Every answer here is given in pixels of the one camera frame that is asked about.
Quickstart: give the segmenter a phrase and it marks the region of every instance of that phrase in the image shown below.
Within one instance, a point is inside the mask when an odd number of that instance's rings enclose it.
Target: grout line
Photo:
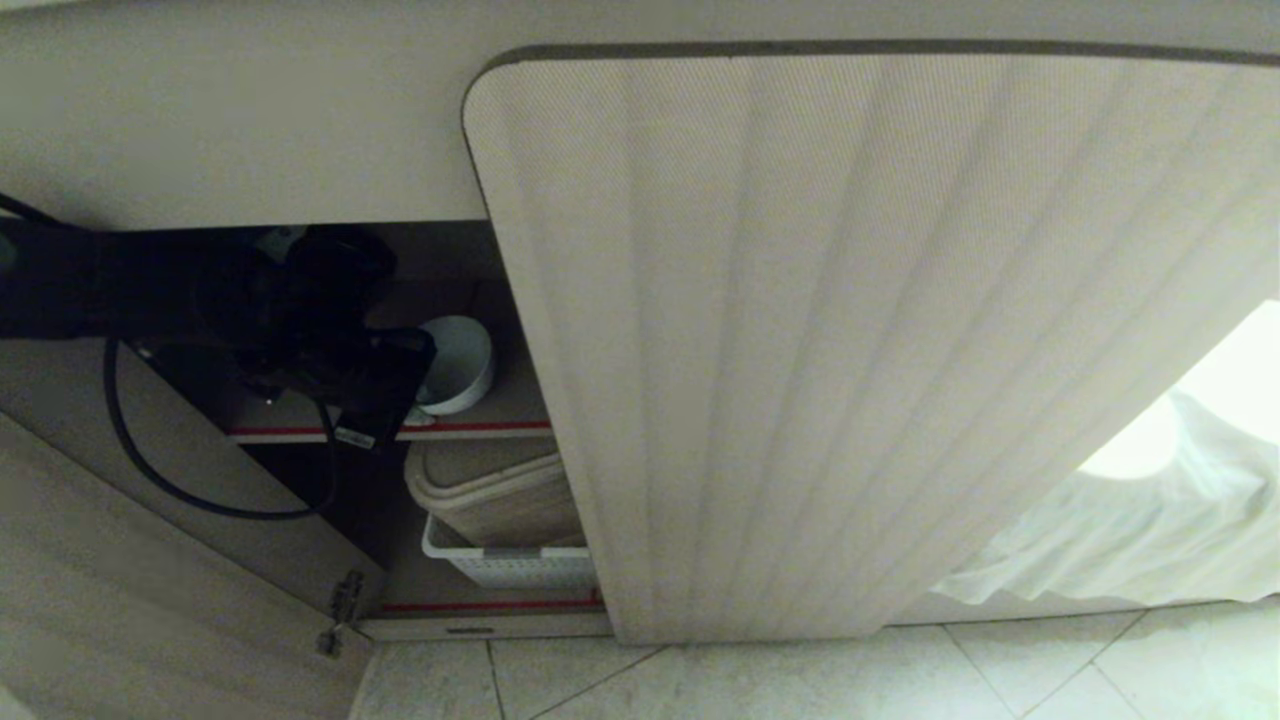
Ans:
[[[548,707],[547,710],[541,710],[541,711],[539,711],[539,712],[538,712],[536,715],[534,715],[534,716],[532,716],[532,717],[530,717],[529,720],[538,720],[539,717],[541,717],[543,715],[547,715],[547,714],[548,714],[548,712],[550,712],[552,710],[556,710],[557,707],[561,707],[562,705],[564,705],[564,703],[567,703],[567,702],[570,702],[570,701],[572,701],[572,700],[575,700],[575,698],[579,698],[579,697],[581,697],[581,696],[586,694],[588,692],[590,692],[590,691],[593,691],[593,689],[595,689],[595,688],[598,688],[598,687],[603,685],[604,683],[608,683],[608,682],[609,682],[609,680],[612,680],[613,678],[617,678],[618,675],[621,675],[621,674],[626,673],[627,670],[630,670],[630,669],[635,667],[636,665],[640,665],[640,664],[641,664],[641,662],[644,662],[645,660],[649,660],[650,657],[655,656],[655,655],[658,655],[659,652],[662,652],[662,651],[664,651],[664,650],[669,650],[669,648],[671,648],[671,646],[669,646],[669,644],[664,644],[664,646],[659,647],[658,650],[655,650],[655,651],[650,652],[649,655],[645,655],[644,657],[640,657],[640,659],[639,659],[639,660],[636,660],[635,662],[631,662],[631,664],[630,664],[630,665],[627,665],[626,667],[622,667],[621,670],[617,670],[617,671],[614,671],[614,673],[609,673],[609,674],[608,674],[608,675],[605,675],[604,678],[600,678],[599,680],[596,680],[596,682],[591,683],[590,685],[588,685],[588,687],[585,687],[585,688],[580,689],[579,692],[576,692],[576,693],[573,693],[573,694],[568,696],[567,698],[564,698],[564,700],[562,700],[562,701],[557,702],[556,705],[553,705],[553,706]]]
[[[987,678],[987,674],[982,671],[982,667],[978,667],[978,664],[974,662],[972,657],[969,657],[969,653],[964,650],[964,646],[961,646],[960,641],[957,641],[956,637],[951,634],[951,630],[946,626],[946,624],[940,623],[938,626],[942,628],[942,632],[946,633],[947,638],[951,639],[951,644],[956,646],[956,650],[960,651],[960,655],[963,655],[964,659],[969,661],[969,665],[978,671],[978,676],[982,678],[983,683],[987,683],[987,687],[991,688],[991,694],[996,696],[996,700],[1000,701],[1000,705],[1005,706],[1005,710],[1009,711],[1009,716],[1015,719],[1019,717],[1019,715],[1014,712],[1014,708],[1009,707],[1009,703],[1005,702],[1005,696],[1000,694],[1000,691],[996,689],[996,685],[991,684],[991,679]]]
[[[1123,700],[1124,703],[1129,706],[1129,710],[1133,710],[1134,715],[1137,715],[1138,717],[1142,717],[1143,720],[1146,720],[1147,716],[1143,715],[1140,710],[1138,710],[1137,707],[1134,707],[1134,705],[1132,702],[1129,702],[1129,696],[1126,696],[1125,692],[1123,689],[1120,689],[1120,685],[1117,685],[1116,682],[1111,679],[1111,675],[1107,675],[1106,670],[1103,670],[1102,667],[1098,667],[1097,664],[1093,662],[1092,660],[1089,661],[1089,665],[1093,665],[1093,669],[1098,671],[1098,675],[1102,675],[1102,679],[1106,680],[1108,685],[1111,685],[1112,688],[1115,688],[1116,694],[1120,696],[1120,700]]]
[[[1027,712],[1023,715],[1023,717],[1025,717],[1027,715],[1030,715],[1032,712],[1036,712],[1036,708],[1038,708],[1039,706],[1042,706],[1046,702],[1048,702],[1051,697],[1056,696],[1059,693],[1059,691],[1061,691],[1062,688],[1065,688],[1066,685],[1069,685],[1071,683],[1071,680],[1074,680],[1080,673],[1084,673],[1091,665],[1093,667],[1097,667],[1097,670],[1101,673],[1102,669],[1098,667],[1097,665],[1094,665],[1093,661],[1097,660],[1098,656],[1101,656],[1103,652],[1106,652],[1107,648],[1110,648],[1112,644],[1115,644],[1116,641],[1119,641],[1120,638],[1123,638],[1125,633],[1128,633],[1130,629],[1133,629],[1133,626],[1137,625],[1139,620],[1142,620],[1143,618],[1146,618],[1148,612],[1151,612],[1151,610],[1143,610],[1143,611],[1138,612],[1138,616],[1134,618],[1132,623],[1129,623],[1128,625],[1125,625],[1123,630],[1120,630],[1119,633],[1116,633],[1116,635],[1114,638],[1111,638],[1110,641],[1107,641],[1107,644],[1102,646],[1102,650],[1100,650],[1100,651],[1094,652],[1092,656],[1089,656],[1089,659],[1085,660],[1083,665],[1080,665],[1079,667],[1076,667],[1075,673],[1071,673],[1071,675],[1068,676],[1068,679],[1062,680],[1061,684],[1059,684],[1056,688],[1053,688],[1052,691],[1050,691],[1050,693],[1046,694],[1044,697],[1042,697],[1039,700],[1039,702],[1037,702],[1036,705],[1033,705],[1029,708],[1027,708]]]
[[[507,720],[507,708],[502,705],[502,688],[498,687],[498,665],[493,661],[493,643],[484,642],[485,653],[489,655],[489,676],[493,678],[493,694],[498,697],[498,717]]]

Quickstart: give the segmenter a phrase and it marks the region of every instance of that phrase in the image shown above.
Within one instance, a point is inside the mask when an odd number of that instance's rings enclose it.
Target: cabinet door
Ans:
[[[471,87],[625,641],[874,632],[1272,291],[1274,67],[960,49],[539,50]]]
[[[308,606],[329,611],[349,570],[376,598],[384,571],[319,518],[262,523],[211,515],[159,491],[129,462],[102,396],[102,342],[0,342],[0,411],[187,534]],[[233,445],[128,350],[119,360],[120,409],[143,456],[174,483],[239,507],[289,510],[302,502]]]
[[[0,577],[0,688],[40,717],[338,720],[371,653],[317,655],[325,614],[4,414]]]

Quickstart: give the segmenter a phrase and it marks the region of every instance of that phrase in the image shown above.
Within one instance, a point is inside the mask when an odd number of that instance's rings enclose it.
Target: black object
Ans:
[[[302,510],[243,510],[241,507],[230,507],[228,505],[221,505],[205,500],[202,497],[191,495],[189,492],[182,489],[180,487],[169,482],[168,478],[161,475],[155,468],[147,462],[147,459],[142,456],[138,451],[138,446],[133,443],[133,436],[129,434],[129,428],[124,423],[124,414],[120,413],[120,392],[116,387],[116,356],[119,355],[120,342],[115,338],[106,341],[106,347],[102,351],[102,389],[106,396],[106,414],[111,418],[111,429],[115,430],[116,439],[120,441],[120,447],[124,448],[124,454],[129,456],[129,461],[133,466],[138,469],[152,484],[169,493],[173,497],[192,505],[201,510],[214,512],[215,515],[227,515],[228,518],[239,518],[243,520],[297,520],[300,518],[307,518],[310,515],[316,515],[324,512],[333,505],[335,497],[338,497],[338,446],[334,445],[334,429],[333,420],[329,418],[329,409],[324,406],[323,402],[316,402],[316,409],[320,411],[320,421],[324,424],[324,434],[329,438],[329,489],[325,493],[324,500],[303,507]]]
[[[120,445],[157,487],[197,507],[284,520],[320,511],[335,487],[307,510],[259,512],[205,501],[163,478],[120,415],[118,338],[221,348],[255,391],[289,388],[315,401],[330,443],[370,450],[394,438],[435,357],[431,337],[417,328],[365,327],[396,256],[358,231],[317,227],[296,240],[289,228],[95,233],[4,195],[0,209],[31,220],[0,218],[0,338],[109,338],[104,380]],[[289,237],[283,258],[259,249],[273,236]],[[342,409],[337,428],[325,405]]]

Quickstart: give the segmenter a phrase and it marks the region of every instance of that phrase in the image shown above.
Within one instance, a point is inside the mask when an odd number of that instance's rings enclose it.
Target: black hose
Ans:
[[[73,225],[68,225],[67,223],[63,223],[63,222],[52,218],[51,215],[46,215],[46,214],[41,213],[40,210],[36,210],[35,208],[32,208],[31,205],[27,205],[22,200],[18,200],[15,197],[9,197],[8,195],[5,195],[3,192],[0,192],[0,210],[4,210],[5,213],[10,213],[13,215],[17,215],[17,217],[19,217],[23,220],[27,220],[29,223],[38,223],[38,224],[49,225],[49,227],[54,227],[54,228],[69,228],[69,227],[73,227]]]
[[[307,518],[310,515],[323,512],[333,505],[333,501],[338,497],[338,445],[333,437],[333,419],[329,418],[329,410],[323,402],[316,402],[316,409],[320,411],[320,421],[324,424],[325,438],[329,441],[329,492],[323,501],[302,510],[278,511],[243,510],[241,507],[219,505],[191,495],[189,492],[173,484],[164,475],[156,471],[156,469],[152,468],[145,457],[142,457],[142,454],[138,452],[138,447],[133,443],[133,437],[129,436],[129,428],[124,424],[124,415],[120,413],[120,395],[115,383],[116,357],[119,356],[119,351],[120,341],[109,338],[102,352],[102,388],[106,393],[106,413],[111,416],[111,428],[115,429],[115,437],[120,441],[120,447],[124,448],[124,454],[129,456],[133,466],[137,468],[143,477],[151,480],[154,486],[193,507],[198,507],[216,515],[225,515],[228,518],[241,518],[243,520],[297,520],[298,518]]]

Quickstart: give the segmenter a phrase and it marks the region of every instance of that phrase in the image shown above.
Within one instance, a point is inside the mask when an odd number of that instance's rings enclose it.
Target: white tile floor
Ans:
[[[1280,720],[1280,598],[863,641],[383,644],[352,720]]]

